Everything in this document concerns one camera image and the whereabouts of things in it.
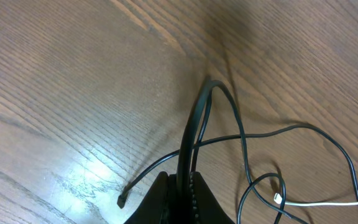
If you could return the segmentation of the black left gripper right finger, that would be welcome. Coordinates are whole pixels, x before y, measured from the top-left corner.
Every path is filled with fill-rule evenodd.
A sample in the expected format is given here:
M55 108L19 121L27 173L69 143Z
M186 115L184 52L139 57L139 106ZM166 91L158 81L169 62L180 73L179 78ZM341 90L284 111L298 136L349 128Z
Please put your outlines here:
M190 174L193 223L234 224L222 209L199 172Z

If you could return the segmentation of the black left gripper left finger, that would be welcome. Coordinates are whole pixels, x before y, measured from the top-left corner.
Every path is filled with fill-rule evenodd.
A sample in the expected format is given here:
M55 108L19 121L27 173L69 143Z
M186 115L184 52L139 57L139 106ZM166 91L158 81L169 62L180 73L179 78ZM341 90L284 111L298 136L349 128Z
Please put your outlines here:
M160 172L125 224L159 224L168 192L168 174Z

